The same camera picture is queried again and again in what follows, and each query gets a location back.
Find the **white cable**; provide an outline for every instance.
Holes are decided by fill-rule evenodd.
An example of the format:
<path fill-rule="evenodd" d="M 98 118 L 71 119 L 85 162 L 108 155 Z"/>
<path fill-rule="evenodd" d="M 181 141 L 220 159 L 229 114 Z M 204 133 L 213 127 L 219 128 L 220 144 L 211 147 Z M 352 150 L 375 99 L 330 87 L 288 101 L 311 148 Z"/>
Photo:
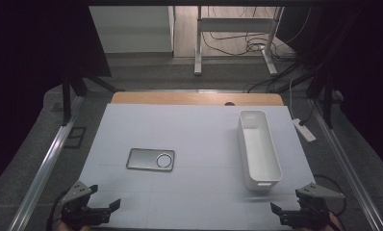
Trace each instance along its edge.
<path fill-rule="evenodd" d="M 280 44 L 280 45 L 277 45 L 276 47 L 280 47 L 281 45 L 285 45 L 285 44 L 287 44 L 288 42 L 290 42 L 290 41 L 296 39 L 296 37 L 298 37 L 298 36 L 300 35 L 300 33 L 303 31 L 303 28 L 305 28 L 306 23 L 308 22 L 309 15 L 311 14 L 311 10 L 312 10 L 312 8 L 309 8 L 308 15 L 306 16 L 305 22 L 303 23 L 302 28 L 300 28 L 300 30 L 299 30 L 299 32 L 296 34 L 296 36 L 294 36 L 293 38 L 291 38 L 291 39 L 285 41 L 284 43 L 282 43 L 282 44 Z"/>

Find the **aluminum rail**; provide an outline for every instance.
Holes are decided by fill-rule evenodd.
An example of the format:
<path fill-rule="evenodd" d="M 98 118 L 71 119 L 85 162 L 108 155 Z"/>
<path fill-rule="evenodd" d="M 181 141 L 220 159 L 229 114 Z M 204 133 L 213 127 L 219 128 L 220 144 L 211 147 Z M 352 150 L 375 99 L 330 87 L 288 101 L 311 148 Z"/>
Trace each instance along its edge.
<path fill-rule="evenodd" d="M 383 231 L 383 219 L 380 216 L 380 213 L 377 210 L 374 202 L 372 201 L 369 192 L 363 186 L 362 181 L 358 177 L 353 165 L 350 163 L 350 160 L 347 158 L 345 150 L 341 146 L 335 132 L 332 129 L 329 129 L 327 124 L 323 120 L 322 111 L 318 104 L 315 102 L 309 101 L 312 107 L 315 107 L 315 115 L 318 119 L 318 123 L 327 138 L 327 141 L 330 144 L 330 147 L 333 150 L 334 155 L 338 161 L 339 166 L 345 174 L 348 184 L 356 196 L 356 199 L 359 201 L 362 206 L 362 210 L 368 219 L 372 230 L 374 231 Z"/>
<path fill-rule="evenodd" d="M 74 99 L 74 103 L 71 109 L 71 119 L 66 124 L 59 129 L 59 132 L 56 135 L 56 138 L 53 140 L 50 148 L 47 151 L 47 154 L 44 157 L 44 160 L 41 163 L 38 173 L 35 176 L 35 179 L 32 182 L 29 190 L 24 196 L 23 201 L 18 208 L 13 221 L 8 230 L 24 230 L 26 225 L 38 203 L 38 199 L 41 196 L 41 193 L 44 189 L 45 184 L 53 170 L 54 165 L 59 158 L 59 155 L 63 149 L 65 140 L 68 137 L 69 132 L 71 131 L 72 125 L 74 124 L 78 111 L 83 104 L 84 97 L 77 96 Z"/>

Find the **cable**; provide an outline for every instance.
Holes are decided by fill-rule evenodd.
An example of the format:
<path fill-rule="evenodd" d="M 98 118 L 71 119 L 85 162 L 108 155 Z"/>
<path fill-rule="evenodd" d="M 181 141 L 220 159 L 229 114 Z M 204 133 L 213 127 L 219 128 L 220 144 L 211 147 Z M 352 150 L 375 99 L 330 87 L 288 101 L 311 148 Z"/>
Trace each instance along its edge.
<path fill-rule="evenodd" d="M 276 80 L 282 78 L 283 76 L 287 75 L 288 73 L 290 73 L 291 71 L 293 71 L 294 69 L 296 69 L 297 67 L 299 66 L 298 63 L 293 63 L 291 64 L 290 66 L 288 66 L 284 71 L 280 72 L 275 78 L 273 79 L 269 79 L 269 80 L 266 80 L 266 81 L 263 81 L 261 83 L 258 83 L 258 84 L 248 84 L 248 85 L 245 85 L 245 87 L 243 89 L 246 88 L 246 86 L 249 86 L 249 85 L 253 85 L 251 88 L 248 89 L 247 93 L 250 93 L 253 89 L 255 89 L 256 87 L 258 86 L 261 86 L 262 84 L 264 83 L 267 83 L 267 82 L 270 82 L 268 84 L 268 87 L 267 87 L 267 92 L 268 92 L 268 88 L 269 86 L 275 82 Z"/>
<path fill-rule="evenodd" d="M 46 228 L 45 228 L 46 231 L 53 230 L 53 222 L 57 221 L 57 219 L 53 220 L 54 212 L 56 211 L 57 204 L 62 199 L 62 197 L 65 196 L 68 193 L 68 191 L 69 191 L 69 189 L 66 190 L 66 191 L 61 192 L 60 195 L 57 196 L 56 200 L 54 201 L 53 207 L 51 207 L 50 216 L 47 219 Z"/>
<path fill-rule="evenodd" d="M 284 43 L 278 45 L 277 47 L 282 46 L 282 45 L 284 45 L 284 44 L 287 44 L 288 42 L 290 42 L 290 41 L 296 39 L 296 37 L 298 37 L 298 36 L 300 35 L 300 33 L 302 33 L 303 28 L 305 28 L 306 23 L 308 22 L 309 15 L 311 14 L 311 10 L 312 10 L 312 8 L 309 8 L 308 15 L 306 16 L 305 22 L 303 23 L 302 28 L 300 28 L 299 32 L 298 32 L 293 38 L 289 39 L 288 41 L 285 41 Z"/>
<path fill-rule="evenodd" d="M 342 231 L 331 219 L 327 221 L 327 225 L 329 225 L 334 231 Z"/>
<path fill-rule="evenodd" d="M 267 16 L 269 17 L 269 13 L 267 12 L 267 7 L 264 7 L 264 11 L 266 12 Z"/>
<path fill-rule="evenodd" d="M 255 83 L 254 84 L 246 84 L 244 87 L 243 87 L 243 93 L 245 93 L 245 88 L 250 86 L 250 85 L 256 85 Z"/>
<path fill-rule="evenodd" d="M 247 10 L 247 7 L 243 7 L 243 13 L 240 15 L 240 17 L 242 17 L 244 14 L 245 14 L 245 17 L 246 17 L 246 10 Z"/>
<path fill-rule="evenodd" d="M 309 119 L 311 119 L 312 114 L 314 113 L 315 105 L 316 105 L 316 99 L 314 99 L 314 105 L 312 105 L 311 113 L 309 113 L 308 117 L 307 117 L 306 119 L 304 119 L 304 120 L 300 120 L 300 121 L 299 121 L 299 125 L 300 125 L 300 126 L 305 125 L 305 123 L 306 123 L 307 121 L 309 121 Z"/>
<path fill-rule="evenodd" d="M 212 7 L 212 11 L 213 11 L 213 14 L 214 14 L 215 16 L 217 16 L 217 15 L 216 15 L 216 12 L 215 12 L 215 7 Z M 207 16 L 210 17 L 210 7 L 209 7 L 209 6 L 207 6 Z"/>
<path fill-rule="evenodd" d="M 294 111 L 293 111 L 293 92 L 292 92 L 292 84 L 293 84 L 293 80 L 294 80 L 294 79 L 291 79 L 291 82 L 290 82 L 290 112 L 291 112 L 291 117 L 292 117 L 292 119 L 294 119 Z"/>
<path fill-rule="evenodd" d="M 278 47 L 275 45 L 275 43 L 272 43 L 272 45 L 273 45 L 273 48 L 275 50 L 275 53 L 273 53 L 271 49 L 269 49 L 269 51 L 270 51 L 270 55 L 271 55 L 273 60 L 276 60 L 279 62 L 294 62 L 294 61 L 296 61 L 296 57 L 283 58 L 283 57 L 279 56 Z"/>
<path fill-rule="evenodd" d="M 257 7 L 254 8 L 254 13 L 252 14 L 252 17 L 255 16 L 255 13 L 257 12 Z"/>
<path fill-rule="evenodd" d="M 245 36 L 233 36 L 233 37 L 222 37 L 222 38 L 216 38 L 216 37 L 213 37 L 212 33 L 210 32 L 210 35 L 213 39 L 217 39 L 217 40 L 224 40 L 224 39 L 237 39 L 237 38 L 244 38 L 246 37 L 247 35 Z M 266 35 L 265 33 L 258 33 L 258 34 L 252 34 L 252 35 L 248 35 L 249 37 L 252 37 L 252 36 L 262 36 L 262 35 Z"/>
<path fill-rule="evenodd" d="M 252 40 L 255 40 L 255 39 L 258 39 L 258 40 L 264 40 L 264 41 L 267 41 L 265 38 L 250 38 L 250 39 L 247 39 L 247 36 L 245 36 L 245 41 L 246 41 L 246 45 L 245 45 L 245 50 L 246 51 L 250 51 L 250 52 L 256 52 L 256 51 L 262 51 L 264 48 L 261 48 L 261 45 L 264 45 L 264 43 L 262 42 L 251 42 Z"/>
<path fill-rule="evenodd" d="M 339 190 L 339 192 L 340 192 L 341 194 L 344 193 L 343 190 L 342 190 L 342 188 L 339 186 L 339 184 L 336 183 L 333 179 L 331 179 L 331 178 L 329 178 L 329 177 L 327 177 L 327 176 L 325 176 L 325 175 L 320 175 L 320 174 L 314 174 L 314 177 L 323 178 L 323 179 L 329 181 L 330 183 L 332 183 L 333 185 L 335 185 L 336 188 L 338 188 L 338 190 Z M 344 198 L 344 205 L 343 205 L 343 207 L 342 207 L 342 210 L 339 211 L 338 213 L 333 213 L 333 212 L 332 212 L 332 213 L 333 213 L 336 217 L 339 217 L 340 215 L 342 215 L 342 214 L 345 212 L 346 207 L 347 207 L 347 200 L 346 200 L 346 198 Z"/>
<path fill-rule="evenodd" d="M 341 224 L 343 230 L 345 231 L 345 225 L 344 225 L 344 222 L 340 219 L 340 218 L 337 218 L 339 223 Z"/>
<path fill-rule="evenodd" d="M 240 54 L 232 54 L 232 53 L 229 53 L 229 52 L 220 50 L 220 49 L 215 48 L 215 47 L 213 47 L 213 46 L 211 46 L 211 45 L 209 45 L 209 44 L 207 43 L 206 38 L 204 37 L 204 33 L 201 33 L 201 35 L 202 35 L 202 37 L 203 37 L 203 41 L 204 41 L 204 43 L 205 43 L 208 47 L 210 47 L 210 48 L 212 48 L 212 49 L 215 49 L 216 51 L 222 52 L 222 53 L 224 53 L 224 54 L 227 54 L 227 55 L 230 55 L 230 56 L 241 56 L 241 55 L 244 55 L 244 54 L 246 54 L 246 53 L 248 53 L 248 52 L 251 52 L 251 51 L 248 50 L 248 51 L 242 52 L 242 53 L 240 53 Z"/>

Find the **table leg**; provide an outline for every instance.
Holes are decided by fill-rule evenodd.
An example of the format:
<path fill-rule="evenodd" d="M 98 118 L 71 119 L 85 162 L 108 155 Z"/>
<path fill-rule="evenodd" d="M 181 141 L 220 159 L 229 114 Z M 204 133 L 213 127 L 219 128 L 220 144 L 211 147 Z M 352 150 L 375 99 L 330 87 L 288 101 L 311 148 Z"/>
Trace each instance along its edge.
<path fill-rule="evenodd" d="M 201 6 L 198 6 L 197 39 L 194 53 L 194 75 L 201 75 Z"/>
<path fill-rule="evenodd" d="M 275 76 L 278 74 L 276 71 L 275 65 L 273 64 L 272 58 L 270 56 L 270 47 L 272 46 L 273 38 L 275 37 L 276 28 L 278 27 L 279 19 L 281 17 L 282 12 L 281 7 L 276 8 L 276 14 L 273 16 L 273 22 L 270 29 L 270 32 L 268 33 L 268 40 L 267 44 L 265 46 L 261 46 L 261 52 L 263 53 L 264 60 L 266 61 L 269 74 L 271 76 Z"/>

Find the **power strip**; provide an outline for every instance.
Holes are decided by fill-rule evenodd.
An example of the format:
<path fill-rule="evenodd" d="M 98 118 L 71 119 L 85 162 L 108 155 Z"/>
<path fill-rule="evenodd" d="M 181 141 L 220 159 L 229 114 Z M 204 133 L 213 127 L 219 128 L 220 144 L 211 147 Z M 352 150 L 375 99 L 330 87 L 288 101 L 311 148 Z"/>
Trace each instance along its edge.
<path fill-rule="evenodd" d="M 317 138 L 309 131 L 309 129 L 305 125 L 299 125 L 299 118 L 293 119 L 294 127 L 296 130 L 302 135 L 303 139 L 305 139 L 307 142 L 314 141 Z"/>

